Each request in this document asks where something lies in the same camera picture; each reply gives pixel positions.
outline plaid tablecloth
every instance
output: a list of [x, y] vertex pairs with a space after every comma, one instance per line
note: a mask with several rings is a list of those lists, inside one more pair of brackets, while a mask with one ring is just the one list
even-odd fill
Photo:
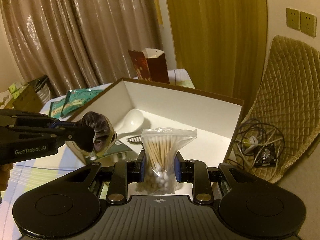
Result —
[[[170, 84], [194, 88], [186, 70], [170, 70], [168, 75]], [[93, 89], [105, 89], [109, 85], [111, 83]], [[42, 108], [41, 113], [48, 114], [50, 103], [63, 97], [65, 96], [50, 100]], [[8, 189], [1, 192], [3, 200], [0, 205], [0, 240], [16, 240], [21, 237], [12, 217], [12, 205], [20, 195], [82, 166], [84, 164], [66, 145], [60, 147], [56, 155], [15, 163], [11, 171]], [[106, 191], [107, 189], [104, 188], [101, 198], [105, 197]]]

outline electrical outlet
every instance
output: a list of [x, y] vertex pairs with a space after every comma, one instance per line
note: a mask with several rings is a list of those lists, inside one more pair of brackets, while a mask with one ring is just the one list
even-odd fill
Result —
[[300, 30], [305, 34], [315, 37], [317, 31], [317, 17], [306, 12], [301, 12]]
[[300, 11], [287, 8], [287, 26], [300, 30]]

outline white ladle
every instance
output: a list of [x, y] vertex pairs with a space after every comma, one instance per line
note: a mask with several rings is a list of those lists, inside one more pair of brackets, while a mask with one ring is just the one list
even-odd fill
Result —
[[118, 135], [122, 133], [134, 132], [140, 128], [140, 126], [143, 124], [143, 121], [144, 117], [141, 111], [138, 109], [132, 109], [125, 115], [122, 126], [117, 126], [115, 131]]

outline quilted mat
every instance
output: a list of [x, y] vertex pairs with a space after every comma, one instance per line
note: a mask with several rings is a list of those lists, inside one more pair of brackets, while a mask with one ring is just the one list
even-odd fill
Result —
[[274, 37], [257, 97], [243, 122], [257, 118], [275, 125], [285, 147], [277, 167], [249, 172], [274, 183], [308, 150], [320, 132], [319, 78], [319, 51], [302, 41]]

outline curtain fold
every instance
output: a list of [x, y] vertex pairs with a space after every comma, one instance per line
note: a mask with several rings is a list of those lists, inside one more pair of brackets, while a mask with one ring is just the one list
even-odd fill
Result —
[[128, 49], [159, 48], [150, 0], [1, 0], [26, 81], [47, 74], [55, 92], [134, 77]]

